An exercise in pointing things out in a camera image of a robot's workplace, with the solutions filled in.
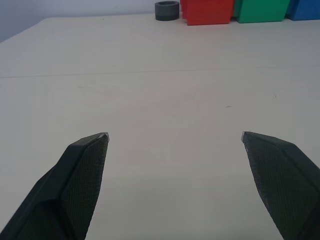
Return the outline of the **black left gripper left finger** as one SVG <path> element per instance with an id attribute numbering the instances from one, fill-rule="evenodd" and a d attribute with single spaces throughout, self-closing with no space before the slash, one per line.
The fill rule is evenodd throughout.
<path id="1" fill-rule="evenodd" d="M 85 240 L 100 194 L 109 134 L 70 144 L 33 186 L 0 240 Z"/>

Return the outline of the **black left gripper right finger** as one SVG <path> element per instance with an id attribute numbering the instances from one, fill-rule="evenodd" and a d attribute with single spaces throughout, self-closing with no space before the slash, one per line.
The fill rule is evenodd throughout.
<path id="1" fill-rule="evenodd" d="M 245 131 L 258 194 L 284 240 L 320 240 L 320 168 L 295 144 Z"/>

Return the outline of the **green plastic storage bin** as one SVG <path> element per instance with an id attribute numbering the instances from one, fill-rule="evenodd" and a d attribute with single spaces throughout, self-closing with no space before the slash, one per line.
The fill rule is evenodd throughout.
<path id="1" fill-rule="evenodd" d="M 233 16 L 241 23 L 282 22 L 290 0 L 234 0 Z"/>

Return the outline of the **blue plastic storage bin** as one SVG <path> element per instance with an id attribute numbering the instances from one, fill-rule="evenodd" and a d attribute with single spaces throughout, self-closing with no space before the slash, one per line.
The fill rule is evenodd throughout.
<path id="1" fill-rule="evenodd" d="M 292 21 L 320 20 L 320 0 L 290 0 L 285 16 Z"/>

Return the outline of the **red plastic storage bin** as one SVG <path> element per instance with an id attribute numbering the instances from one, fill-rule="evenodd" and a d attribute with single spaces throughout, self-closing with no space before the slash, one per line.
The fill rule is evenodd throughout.
<path id="1" fill-rule="evenodd" d="M 188 26 L 229 24 L 235 0 L 180 0 L 182 18 Z"/>

